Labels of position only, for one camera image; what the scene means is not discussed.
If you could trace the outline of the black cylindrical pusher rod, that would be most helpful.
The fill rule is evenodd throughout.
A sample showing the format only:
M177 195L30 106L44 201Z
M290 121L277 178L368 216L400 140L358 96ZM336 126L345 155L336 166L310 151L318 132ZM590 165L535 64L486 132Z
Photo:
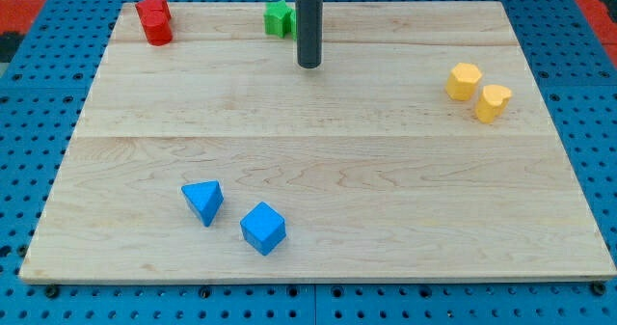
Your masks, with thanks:
M323 0L295 0L297 62L318 68L322 62Z

